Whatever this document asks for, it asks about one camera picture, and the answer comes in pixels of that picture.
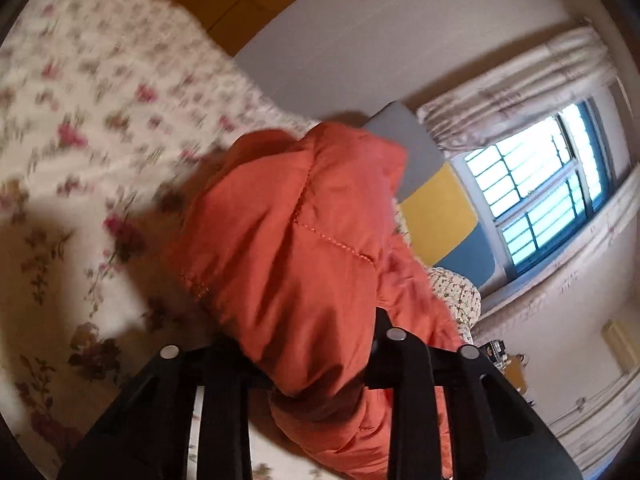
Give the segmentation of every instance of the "multicolored headboard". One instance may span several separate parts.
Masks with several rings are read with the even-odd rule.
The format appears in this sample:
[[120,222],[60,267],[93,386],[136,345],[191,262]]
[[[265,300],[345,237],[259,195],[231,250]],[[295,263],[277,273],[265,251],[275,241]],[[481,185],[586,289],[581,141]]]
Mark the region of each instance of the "multicolored headboard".
[[453,270],[480,287],[494,273],[494,254],[465,189],[431,136],[399,102],[364,128],[407,149],[398,201],[415,253],[427,265]]

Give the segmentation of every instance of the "silver screw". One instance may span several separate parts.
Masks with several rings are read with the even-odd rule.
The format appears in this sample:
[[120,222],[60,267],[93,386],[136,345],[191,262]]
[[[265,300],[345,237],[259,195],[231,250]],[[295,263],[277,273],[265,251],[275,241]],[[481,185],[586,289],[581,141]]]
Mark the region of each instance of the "silver screw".
[[460,355],[467,359],[477,359],[478,357],[480,357],[480,351],[473,345],[464,345],[460,349]]
[[386,336],[391,339],[391,341],[404,341],[406,339],[406,332],[401,328],[390,328],[386,331]]
[[178,357],[180,349],[176,345],[167,345],[160,351],[160,357],[162,359],[173,359]]

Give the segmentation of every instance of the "floral bed sheet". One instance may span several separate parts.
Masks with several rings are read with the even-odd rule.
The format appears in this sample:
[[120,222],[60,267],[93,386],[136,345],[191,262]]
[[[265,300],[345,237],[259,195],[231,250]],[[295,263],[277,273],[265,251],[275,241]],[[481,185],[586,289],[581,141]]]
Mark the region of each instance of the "floral bed sheet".
[[[158,248],[218,150],[315,124],[167,0],[28,3],[0,47],[0,412],[47,478],[158,349],[210,339]],[[252,407],[254,478],[331,477]]]

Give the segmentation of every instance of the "window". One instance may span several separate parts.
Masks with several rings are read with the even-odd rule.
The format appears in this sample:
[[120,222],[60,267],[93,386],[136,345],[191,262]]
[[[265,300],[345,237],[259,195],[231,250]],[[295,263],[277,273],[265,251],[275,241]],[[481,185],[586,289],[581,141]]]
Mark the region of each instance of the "window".
[[604,203],[609,177],[586,103],[465,157],[516,274],[545,258]]

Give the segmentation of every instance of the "orange garment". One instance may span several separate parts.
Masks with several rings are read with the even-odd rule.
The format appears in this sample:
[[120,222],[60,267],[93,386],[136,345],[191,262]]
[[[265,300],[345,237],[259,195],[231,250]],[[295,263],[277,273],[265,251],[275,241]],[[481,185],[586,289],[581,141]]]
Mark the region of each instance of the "orange garment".
[[[302,140],[241,137],[191,207],[169,265],[274,382],[271,410],[319,462],[386,478],[391,407],[362,385],[375,307],[432,346],[462,341],[446,305],[394,233],[405,153],[323,123]],[[451,453],[438,392],[443,473]]]

